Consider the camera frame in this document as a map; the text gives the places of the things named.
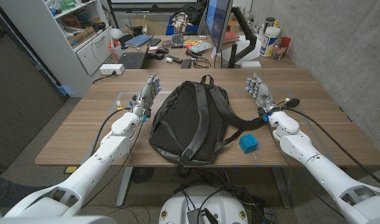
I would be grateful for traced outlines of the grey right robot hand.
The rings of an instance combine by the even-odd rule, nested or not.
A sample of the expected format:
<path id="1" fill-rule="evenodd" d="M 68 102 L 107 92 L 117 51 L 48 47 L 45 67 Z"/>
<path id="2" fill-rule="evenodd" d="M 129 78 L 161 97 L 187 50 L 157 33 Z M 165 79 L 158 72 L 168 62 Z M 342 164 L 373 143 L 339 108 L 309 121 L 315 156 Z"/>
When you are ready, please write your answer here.
<path id="1" fill-rule="evenodd" d="M 273 95 L 264 81 L 256 74 L 253 73 L 253 78 L 247 78 L 245 88 L 251 94 L 259 107 L 260 116 L 266 116 L 278 110 L 278 106 L 273 99 Z"/>

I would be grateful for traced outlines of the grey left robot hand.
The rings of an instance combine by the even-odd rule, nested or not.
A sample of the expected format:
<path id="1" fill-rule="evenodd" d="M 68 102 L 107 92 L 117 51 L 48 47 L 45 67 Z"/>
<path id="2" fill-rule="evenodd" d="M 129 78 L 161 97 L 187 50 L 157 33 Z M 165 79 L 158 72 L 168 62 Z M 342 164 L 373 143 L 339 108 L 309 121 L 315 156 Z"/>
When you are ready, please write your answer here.
<path id="1" fill-rule="evenodd" d="M 155 73 L 147 79 L 146 83 L 143 85 L 142 89 L 136 95 L 133 106 L 130 112 L 133 114 L 146 118 L 151 117 L 151 107 L 156 95 L 161 91 L 161 84 L 159 77 Z"/>

